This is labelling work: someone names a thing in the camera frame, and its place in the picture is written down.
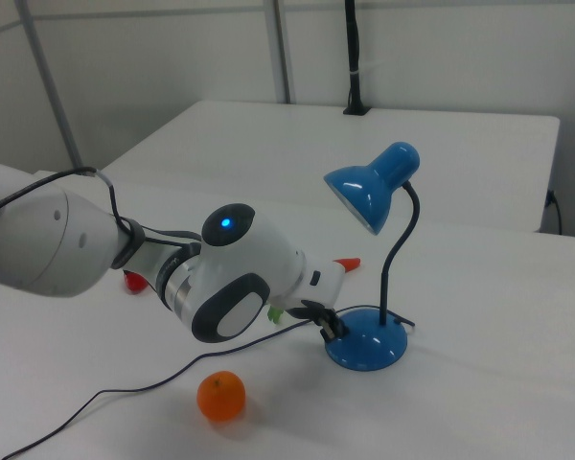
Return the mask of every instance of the white desk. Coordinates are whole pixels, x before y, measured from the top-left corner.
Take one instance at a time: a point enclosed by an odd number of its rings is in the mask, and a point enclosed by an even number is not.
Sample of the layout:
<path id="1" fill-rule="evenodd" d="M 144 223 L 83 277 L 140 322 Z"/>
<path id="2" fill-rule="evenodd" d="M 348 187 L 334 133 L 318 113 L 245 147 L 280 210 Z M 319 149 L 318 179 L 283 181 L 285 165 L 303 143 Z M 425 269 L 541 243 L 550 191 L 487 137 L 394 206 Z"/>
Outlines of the white desk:
<path id="1" fill-rule="evenodd" d="M 115 179 L 339 209 L 322 177 L 390 144 L 422 157 L 422 219 L 532 232 L 541 225 L 559 121 L 551 117 L 197 103 L 110 164 Z M 397 194 L 393 216 L 409 216 Z"/>
<path id="2" fill-rule="evenodd" d="M 103 201 L 96 180 L 66 184 Z M 116 182 L 123 214 L 157 227 L 197 230 L 231 199 Z M 362 258 L 338 308 L 377 302 L 384 251 L 405 219 L 374 238 L 343 210 L 249 202 L 306 250 Z M 423 221 L 391 269 L 390 308 L 417 323 L 390 368 L 340 368 L 307 326 L 201 361 L 146 395 L 105 398 L 22 458 L 575 459 L 575 239 Z M 118 272 L 70 300 L 0 287 L 0 456 L 101 388 L 153 383 L 272 331 L 262 314 L 233 342 L 197 343 L 152 292 L 126 294 Z M 213 427 L 196 389 L 220 369 L 243 379 L 247 408 Z"/>

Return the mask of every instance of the tangerine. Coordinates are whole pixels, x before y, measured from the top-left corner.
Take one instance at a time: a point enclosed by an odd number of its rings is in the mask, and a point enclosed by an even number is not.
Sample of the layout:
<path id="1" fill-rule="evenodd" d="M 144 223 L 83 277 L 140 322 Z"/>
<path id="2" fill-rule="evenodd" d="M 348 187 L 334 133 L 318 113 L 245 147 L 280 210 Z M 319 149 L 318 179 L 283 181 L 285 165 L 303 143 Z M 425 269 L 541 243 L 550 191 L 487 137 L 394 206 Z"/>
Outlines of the tangerine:
<path id="1" fill-rule="evenodd" d="M 239 376 L 219 371 L 203 380 L 196 395 L 200 412 L 212 422 L 227 422 L 245 406 L 245 386 Z"/>

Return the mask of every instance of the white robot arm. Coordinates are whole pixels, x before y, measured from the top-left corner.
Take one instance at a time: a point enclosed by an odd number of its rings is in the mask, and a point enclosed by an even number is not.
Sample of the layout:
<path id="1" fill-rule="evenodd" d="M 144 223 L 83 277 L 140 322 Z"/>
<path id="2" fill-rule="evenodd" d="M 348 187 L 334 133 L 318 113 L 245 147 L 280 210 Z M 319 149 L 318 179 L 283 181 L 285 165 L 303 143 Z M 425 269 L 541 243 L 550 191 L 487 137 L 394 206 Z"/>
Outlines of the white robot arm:
<path id="1" fill-rule="evenodd" d="M 0 165 L 0 201 L 33 183 L 33 176 Z M 326 341 L 347 333 L 333 310 L 343 267 L 305 255 L 245 204 L 215 211 L 202 237 L 149 230 L 52 184 L 0 208 L 1 284 L 68 297 L 111 267 L 144 276 L 204 342 L 241 334 L 266 302 L 312 319 Z"/>

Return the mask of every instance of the lamp gooseneck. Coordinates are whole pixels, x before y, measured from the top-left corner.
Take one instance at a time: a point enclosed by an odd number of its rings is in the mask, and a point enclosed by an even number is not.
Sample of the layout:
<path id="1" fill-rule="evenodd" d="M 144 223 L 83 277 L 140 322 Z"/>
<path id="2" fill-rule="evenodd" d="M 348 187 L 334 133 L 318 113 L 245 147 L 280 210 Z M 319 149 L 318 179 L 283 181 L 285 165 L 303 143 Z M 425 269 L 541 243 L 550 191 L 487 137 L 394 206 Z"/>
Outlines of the lamp gooseneck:
<path id="1" fill-rule="evenodd" d="M 401 247 L 403 247 L 404 242 L 409 238 L 411 232 L 415 228 L 415 225 L 418 223 L 418 218 L 420 217 L 420 199 L 418 195 L 413 190 L 411 183 L 407 180 L 402 184 L 402 187 L 406 190 L 409 194 L 411 201 L 413 202 L 413 213 L 411 214 L 411 220 L 407 225 L 406 229 L 402 233 L 401 237 L 398 241 L 394 244 L 394 247 L 390 250 L 387 257 L 385 258 L 385 263 L 383 264 L 383 269 L 381 271 L 381 294 L 379 298 L 379 323 L 382 326 L 385 326 L 387 320 L 388 312 L 394 316 L 394 321 L 398 323 L 406 323 L 411 327 L 415 327 L 415 323 L 409 321 L 408 319 L 392 312 L 391 310 L 387 309 L 387 287 L 388 287 L 388 273 L 390 271 L 390 265 L 394 260 L 394 257 L 399 252 Z"/>

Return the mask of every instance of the lamp base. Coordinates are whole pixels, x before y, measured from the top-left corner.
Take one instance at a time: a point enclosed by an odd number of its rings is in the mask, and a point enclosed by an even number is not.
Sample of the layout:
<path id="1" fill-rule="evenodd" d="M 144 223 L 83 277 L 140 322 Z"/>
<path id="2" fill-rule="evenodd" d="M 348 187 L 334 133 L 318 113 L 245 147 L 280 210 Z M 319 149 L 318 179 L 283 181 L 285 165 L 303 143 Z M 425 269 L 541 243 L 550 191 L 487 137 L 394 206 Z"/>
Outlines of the lamp base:
<path id="1" fill-rule="evenodd" d="M 353 371 L 377 371 L 398 361 L 406 350 L 406 330 L 388 318 L 380 324 L 376 307 L 341 316 L 349 333 L 326 344 L 326 352 L 339 366 Z"/>

